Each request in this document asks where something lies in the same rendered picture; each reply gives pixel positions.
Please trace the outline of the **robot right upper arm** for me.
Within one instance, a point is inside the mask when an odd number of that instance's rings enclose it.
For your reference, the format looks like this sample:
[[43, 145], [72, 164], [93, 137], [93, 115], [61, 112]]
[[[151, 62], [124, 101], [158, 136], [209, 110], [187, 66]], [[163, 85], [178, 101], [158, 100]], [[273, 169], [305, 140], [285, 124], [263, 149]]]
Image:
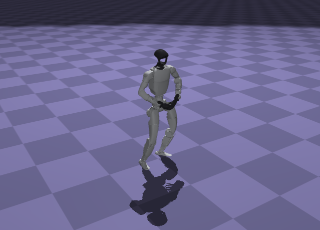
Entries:
[[138, 94], [140, 96], [140, 91], [144, 91], [144, 89], [148, 86], [149, 81], [153, 78], [154, 72], [152, 70], [146, 71], [143, 74], [142, 83], [140, 85], [140, 88], [138, 90]]

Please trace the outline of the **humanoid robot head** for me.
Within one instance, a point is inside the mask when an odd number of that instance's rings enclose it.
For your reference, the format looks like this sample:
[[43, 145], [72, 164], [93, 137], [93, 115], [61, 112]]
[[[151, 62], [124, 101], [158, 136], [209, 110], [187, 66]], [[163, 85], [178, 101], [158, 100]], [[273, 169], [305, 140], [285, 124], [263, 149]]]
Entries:
[[[165, 67], [163, 67], [167, 63], [168, 59], [168, 53], [163, 49], [158, 49], [155, 51], [154, 56], [157, 57], [158, 63], [154, 66], [155, 68], [158, 66], [160, 68], [157, 68], [159, 70], [163, 70]], [[161, 59], [165, 58], [165, 62], [160, 61]]]

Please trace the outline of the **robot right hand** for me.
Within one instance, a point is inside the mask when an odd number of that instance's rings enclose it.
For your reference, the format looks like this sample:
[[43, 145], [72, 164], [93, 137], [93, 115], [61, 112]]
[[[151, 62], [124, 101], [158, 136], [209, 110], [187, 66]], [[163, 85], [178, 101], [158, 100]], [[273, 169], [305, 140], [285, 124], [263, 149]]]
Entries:
[[175, 106], [175, 104], [174, 104], [174, 105], [170, 105], [170, 104], [172, 104], [173, 102], [166, 104], [166, 103], [163, 103], [163, 102], [161, 102], [161, 101], [158, 101], [157, 103], [158, 103], [158, 104], [161, 104], [161, 105], [160, 105], [160, 108], [162, 107], [162, 108], [167, 109], [167, 110], [171, 110], [171, 109]]

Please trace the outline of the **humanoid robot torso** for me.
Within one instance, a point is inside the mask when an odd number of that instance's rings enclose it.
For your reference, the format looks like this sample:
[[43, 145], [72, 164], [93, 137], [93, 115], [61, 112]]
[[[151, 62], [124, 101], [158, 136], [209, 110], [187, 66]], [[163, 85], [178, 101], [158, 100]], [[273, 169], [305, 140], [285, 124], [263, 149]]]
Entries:
[[[166, 64], [163, 66], [163, 70], [159, 70], [157, 68], [160, 67], [151, 67], [150, 70], [153, 71], [153, 78], [149, 81], [148, 87], [150, 89], [150, 92], [155, 95], [154, 98], [157, 100], [167, 103], [166, 99], [163, 99], [164, 94], [166, 93], [168, 86], [169, 86], [169, 80], [170, 80], [170, 73], [171, 70], [169, 66]], [[152, 106], [155, 106], [152, 104]], [[156, 109], [161, 112], [164, 110], [164, 108], [156, 107]]]

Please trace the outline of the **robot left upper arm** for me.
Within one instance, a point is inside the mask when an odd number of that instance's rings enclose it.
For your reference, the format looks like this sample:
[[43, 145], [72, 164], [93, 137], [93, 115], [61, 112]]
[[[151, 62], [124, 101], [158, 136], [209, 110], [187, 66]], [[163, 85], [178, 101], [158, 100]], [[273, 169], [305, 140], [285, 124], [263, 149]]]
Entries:
[[176, 71], [175, 67], [171, 66], [171, 65], [167, 65], [170, 68], [170, 74], [174, 77], [174, 83], [177, 84], [179, 83], [179, 74]]

